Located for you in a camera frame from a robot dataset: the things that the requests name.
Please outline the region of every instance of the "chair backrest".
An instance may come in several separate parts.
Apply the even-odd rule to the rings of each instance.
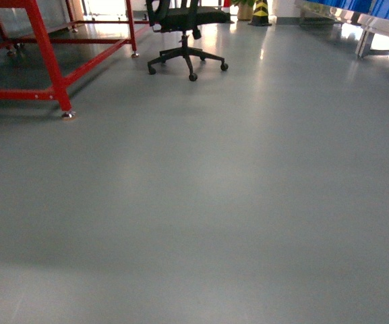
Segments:
[[[156,10],[152,3],[154,1],[160,1]],[[153,26],[159,23],[167,15],[167,11],[170,8],[171,0],[146,0],[146,10],[148,11],[149,25]]]

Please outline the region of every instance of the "white wall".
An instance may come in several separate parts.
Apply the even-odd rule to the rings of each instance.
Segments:
[[[273,7],[276,17],[300,16],[300,10],[295,6],[295,0],[274,0]]]

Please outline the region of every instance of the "red metal frame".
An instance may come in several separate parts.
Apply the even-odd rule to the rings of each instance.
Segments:
[[[0,20],[0,33],[3,42],[0,44],[0,49],[9,48],[17,43],[37,43],[40,49],[44,64],[51,78],[52,85],[46,89],[40,90],[23,90],[23,89],[0,89],[0,99],[20,99],[20,100],[57,100],[62,111],[71,111],[71,103],[67,93],[67,87],[73,84],[76,80],[88,73],[123,45],[131,44],[131,48],[135,53],[137,51],[136,37],[147,31],[148,26],[140,28],[137,32],[134,30],[134,24],[148,24],[147,21],[137,21],[133,19],[133,12],[130,0],[125,0],[127,4],[128,21],[84,21],[74,20],[73,11],[69,0],[65,0],[70,22],[56,28],[46,29],[40,10],[36,0],[0,0],[0,8],[24,8],[28,14],[34,34],[23,36],[20,38],[9,38]],[[129,24],[129,38],[127,39],[51,39],[49,33],[65,28],[75,28],[79,24]],[[112,44],[108,49],[92,58],[90,61],[80,66],[78,69],[63,76],[59,69],[57,59],[53,52],[52,43],[59,44]]]

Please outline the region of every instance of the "office chair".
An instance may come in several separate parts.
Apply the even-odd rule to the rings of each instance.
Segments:
[[[201,49],[188,47],[187,31],[192,30],[194,39],[202,37],[199,25],[215,24],[227,22],[228,14],[213,7],[198,7],[199,0],[191,0],[187,7],[187,0],[181,1],[181,7],[170,8],[171,0],[159,0],[160,3],[156,10],[152,6],[155,0],[146,0],[146,9],[148,10],[149,25],[154,26],[159,24],[160,30],[155,32],[182,32],[182,46],[175,49],[167,49],[160,52],[160,56],[148,62],[149,74],[155,74],[156,70],[152,67],[155,63],[165,63],[168,59],[182,56],[189,68],[190,81],[196,81],[198,76],[193,72],[193,64],[191,63],[190,55],[199,57],[202,61],[205,59],[215,59],[221,61],[221,70],[226,71],[229,66],[224,62],[223,57],[203,52]]]

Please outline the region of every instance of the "metal foot pad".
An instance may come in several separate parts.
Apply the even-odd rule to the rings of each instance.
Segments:
[[[76,113],[75,111],[65,111],[62,116],[61,116],[62,120],[67,122],[69,120],[73,120],[76,118]]]

